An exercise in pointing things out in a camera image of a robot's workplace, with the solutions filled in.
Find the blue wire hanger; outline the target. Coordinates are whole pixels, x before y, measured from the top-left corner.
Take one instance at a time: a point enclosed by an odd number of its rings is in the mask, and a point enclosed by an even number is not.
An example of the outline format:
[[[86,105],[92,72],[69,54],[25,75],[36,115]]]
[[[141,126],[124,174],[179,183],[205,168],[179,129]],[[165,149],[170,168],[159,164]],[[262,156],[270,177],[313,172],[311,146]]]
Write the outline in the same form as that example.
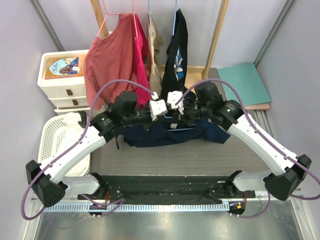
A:
[[[169,132],[187,131],[187,130],[194,129],[196,127],[194,123],[191,125],[188,125],[182,122],[181,120],[178,120],[167,114],[165,114],[163,118],[164,118],[164,121],[162,122],[162,124]]]

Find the navy blue t shirt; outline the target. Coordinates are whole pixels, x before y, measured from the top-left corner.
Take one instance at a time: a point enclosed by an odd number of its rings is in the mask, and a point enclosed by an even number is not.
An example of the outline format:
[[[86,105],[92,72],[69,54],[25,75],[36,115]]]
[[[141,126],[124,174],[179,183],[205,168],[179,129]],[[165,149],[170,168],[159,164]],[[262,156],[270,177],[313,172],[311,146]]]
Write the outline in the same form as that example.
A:
[[[121,135],[125,143],[137,148],[169,146],[199,139],[224,144],[231,136],[207,119],[196,120],[193,123],[196,125],[194,129],[184,131],[168,131],[163,121],[157,122],[148,130],[142,125],[126,126]]]

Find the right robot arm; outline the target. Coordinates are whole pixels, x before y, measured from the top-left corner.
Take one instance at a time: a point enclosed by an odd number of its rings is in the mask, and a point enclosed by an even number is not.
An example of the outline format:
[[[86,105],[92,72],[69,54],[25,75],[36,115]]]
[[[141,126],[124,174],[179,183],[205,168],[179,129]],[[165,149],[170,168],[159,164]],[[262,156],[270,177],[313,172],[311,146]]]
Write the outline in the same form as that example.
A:
[[[285,201],[301,184],[311,166],[311,159],[296,155],[279,144],[235,100],[223,100],[215,83],[207,81],[195,87],[196,100],[187,101],[181,91],[169,92],[167,104],[178,111],[178,119],[191,122],[208,119],[229,134],[242,140],[268,166],[261,172],[235,172],[226,184],[226,193],[233,198],[245,191],[267,191]]]

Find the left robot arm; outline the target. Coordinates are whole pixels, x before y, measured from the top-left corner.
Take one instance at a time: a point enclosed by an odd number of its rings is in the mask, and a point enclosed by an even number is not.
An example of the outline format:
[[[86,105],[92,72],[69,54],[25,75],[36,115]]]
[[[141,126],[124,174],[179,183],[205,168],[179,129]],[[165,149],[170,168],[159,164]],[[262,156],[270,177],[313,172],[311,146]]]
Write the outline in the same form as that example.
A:
[[[28,183],[44,207],[51,207],[67,196],[84,194],[100,200],[106,195],[107,184],[97,173],[72,177],[66,174],[86,156],[118,136],[125,126],[150,124],[167,109],[160,99],[148,101],[143,108],[136,105],[137,95],[123,91],[108,110],[89,122],[74,146],[41,163],[32,160],[26,165]]]

